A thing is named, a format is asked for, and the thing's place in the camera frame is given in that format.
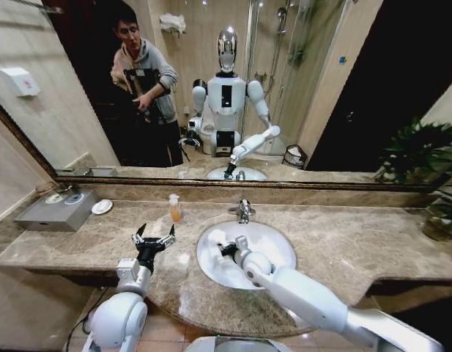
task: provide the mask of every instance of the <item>humanoid robot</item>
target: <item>humanoid robot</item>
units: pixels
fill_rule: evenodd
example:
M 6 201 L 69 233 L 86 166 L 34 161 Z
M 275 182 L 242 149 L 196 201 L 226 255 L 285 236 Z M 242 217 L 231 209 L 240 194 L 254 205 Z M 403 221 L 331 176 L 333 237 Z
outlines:
M 146 225 L 132 236 L 139 250 L 137 259 L 122 259 L 116 268 L 120 293 L 102 303 L 89 321 L 90 334 L 83 352 L 119 349 L 134 352 L 141 336 L 147 306 L 143 302 L 154 270 L 154 257 L 175 241 L 174 228 L 164 238 L 142 238 Z M 376 352 L 442 352 L 436 340 L 376 309 L 354 309 L 341 302 L 328 288 L 288 268 L 275 267 L 260 252 L 248 248 L 247 238 L 216 243 L 221 255 L 234 261 L 245 277 L 264 287 L 281 306 L 293 311 L 315 329 L 334 331 Z M 264 339 L 200 337 L 189 352 L 247 351 L 291 352 L 285 345 Z
M 230 157 L 229 166 L 224 172 L 226 180 L 232 179 L 232 172 L 241 159 L 281 132 L 280 128 L 271 122 L 260 82 L 251 81 L 246 84 L 234 72 L 236 55 L 237 34 L 229 26 L 221 31 L 218 37 L 218 56 L 221 71 L 216 73 L 216 76 L 211 78 L 207 84 L 201 79 L 193 82 L 193 109 L 196 116 L 188 122 L 187 137 L 180 140 L 180 144 L 199 146 L 199 131 L 203 123 L 202 113 L 207 95 L 215 123 L 215 131 L 211 134 L 211 155 L 212 157 Z M 266 130 L 261 134 L 247 138 L 239 145 L 240 134 L 237 130 L 245 105 L 245 96 L 248 96 L 255 107 L 259 119 L 266 126 Z

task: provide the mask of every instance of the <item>doorway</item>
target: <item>doorway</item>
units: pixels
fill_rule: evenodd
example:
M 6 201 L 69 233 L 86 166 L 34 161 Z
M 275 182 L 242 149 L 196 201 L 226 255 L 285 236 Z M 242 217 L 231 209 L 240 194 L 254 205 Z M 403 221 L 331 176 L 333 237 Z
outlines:
M 51 16 L 74 71 L 122 166 L 147 166 L 137 111 L 129 93 L 110 75 L 120 41 L 111 29 L 111 13 L 121 0 L 43 0 L 64 14 Z
M 452 1 L 384 0 L 307 170 L 375 172 L 452 83 Z

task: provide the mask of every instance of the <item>man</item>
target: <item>man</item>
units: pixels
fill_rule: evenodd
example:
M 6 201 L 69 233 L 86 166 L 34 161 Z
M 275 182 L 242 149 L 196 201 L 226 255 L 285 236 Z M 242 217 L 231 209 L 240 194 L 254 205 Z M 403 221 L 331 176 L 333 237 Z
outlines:
M 169 167 L 183 163 L 179 147 L 179 125 L 169 95 L 162 95 L 177 82 L 177 73 L 162 54 L 148 40 L 141 38 L 134 11 L 126 6 L 115 15 L 113 30 L 122 41 L 122 47 L 115 53 L 111 76 L 118 87 L 137 98 L 134 103 L 144 118 L 141 121 L 143 138 L 147 138 L 147 166 Z M 145 90 L 140 78 L 127 77 L 127 71 L 154 72 L 158 70 L 158 83 Z

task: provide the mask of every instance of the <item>countertop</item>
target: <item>countertop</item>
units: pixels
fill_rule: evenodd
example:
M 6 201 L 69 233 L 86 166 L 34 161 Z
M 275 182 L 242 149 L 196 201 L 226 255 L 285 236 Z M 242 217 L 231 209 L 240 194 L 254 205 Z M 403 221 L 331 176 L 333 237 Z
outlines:
M 189 180 L 205 180 L 206 175 L 219 167 L 226 167 L 229 158 L 192 159 L 189 163 L 186 159 L 182 165 L 167 168 L 156 167 L 116 167 L 118 177 L 141 178 L 184 178 Z M 245 159 L 239 166 L 250 167 L 263 172 L 267 181 L 293 181 L 293 182 L 330 182 L 330 183 L 376 183 L 373 172 L 316 172 L 294 169 L 290 166 L 278 164 L 272 161 L 259 159 Z
M 169 314 L 221 334 L 281 337 L 308 327 L 263 290 L 216 284 L 200 269 L 196 244 L 206 228 L 233 221 L 230 204 L 184 203 L 177 241 L 155 258 L 148 298 Z M 297 270 L 355 305 L 382 278 L 452 281 L 452 242 L 421 231 L 422 216 L 400 208 L 254 205 L 253 221 L 281 231 L 291 242 Z M 166 235 L 166 202 L 115 201 L 90 216 L 77 232 L 25 231 L 0 254 L 0 266 L 58 271 L 112 271 L 121 257 L 137 255 L 130 235 L 144 222 L 145 235 Z

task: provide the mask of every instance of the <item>chrome robot head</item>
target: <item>chrome robot head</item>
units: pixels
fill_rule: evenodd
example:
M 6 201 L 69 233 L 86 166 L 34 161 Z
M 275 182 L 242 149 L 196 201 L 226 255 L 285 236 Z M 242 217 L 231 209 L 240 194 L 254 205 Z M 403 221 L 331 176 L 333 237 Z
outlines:
M 221 71 L 230 73 L 234 69 L 235 56 L 237 55 L 237 34 L 229 26 L 219 33 L 218 56 Z

